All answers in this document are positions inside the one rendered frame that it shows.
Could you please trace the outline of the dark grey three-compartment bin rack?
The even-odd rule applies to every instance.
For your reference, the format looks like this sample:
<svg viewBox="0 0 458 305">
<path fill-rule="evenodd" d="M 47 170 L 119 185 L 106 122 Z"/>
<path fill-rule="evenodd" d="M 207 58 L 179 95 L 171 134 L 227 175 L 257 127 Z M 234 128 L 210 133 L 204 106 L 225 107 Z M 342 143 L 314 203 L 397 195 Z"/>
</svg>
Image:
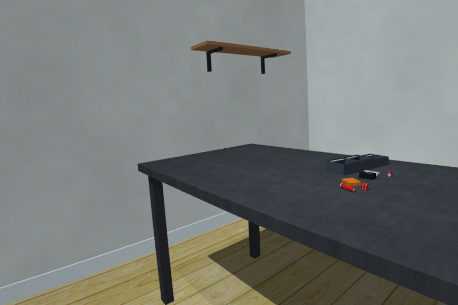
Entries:
<svg viewBox="0 0 458 305">
<path fill-rule="evenodd" d="M 388 164 L 388 156 L 375 154 L 352 155 L 326 160 L 326 171 L 340 175 L 348 175 Z"/>
</svg>

